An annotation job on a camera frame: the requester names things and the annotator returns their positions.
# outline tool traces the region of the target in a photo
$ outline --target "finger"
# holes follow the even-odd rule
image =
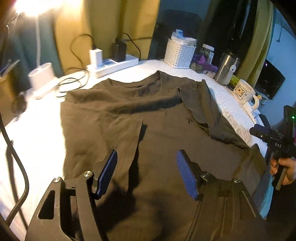
[[[271,165],[272,167],[276,167],[276,160],[272,158],[272,159],[270,160],[270,165]]]
[[[273,167],[273,166],[270,166],[270,174],[275,175],[276,173],[277,173],[277,168]]]
[[[292,182],[293,182],[293,180],[289,180],[289,179],[287,178],[287,176],[285,176],[282,185],[284,185],[284,186],[285,186],[285,185],[289,185],[289,184],[291,184]]]
[[[296,166],[296,162],[294,162],[294,167],[287,169],[286,177],[291,182],[293,182],[296,179],[296,171],[295,171],[296,167],[295,166]]]
[[[284,167],[288,167],[288,168],[291,168],[291,169],[295,170],[296,162],[291,158],[280,158],[279,159],[279,164],[284,166]]]

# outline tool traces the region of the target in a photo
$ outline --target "purple cloth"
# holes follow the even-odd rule
[[[213,71],[216,73],[218,71],[218,67],[215,65],[211,65],[207,62],[204,55],[201,54],[194,54],[192,61],[196,64],[199,64],[203,67],[205,70]]]

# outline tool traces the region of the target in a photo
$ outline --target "mug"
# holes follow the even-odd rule
[[[252,110],[256,110],[259,107],[259,98],[255,95],[254,89],[242,79],[236,84],[232,95],[242,106],[254,98],[255,104],[251,106]]]

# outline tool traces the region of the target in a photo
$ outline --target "plastic basket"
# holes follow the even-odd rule
[[[196,47],[180,45],[169,39],[164,61],[176,69],[189,69]]]

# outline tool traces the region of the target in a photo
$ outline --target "charger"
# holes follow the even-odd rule
[[[95,68],[100,68],[103,66],[103,50],[101,49],[90,49],[89,50],[89,59],[91,65]]]
[[[126,43],[122,39],[117,38],[112,44],[112,59],[121,62],[126,59]]]

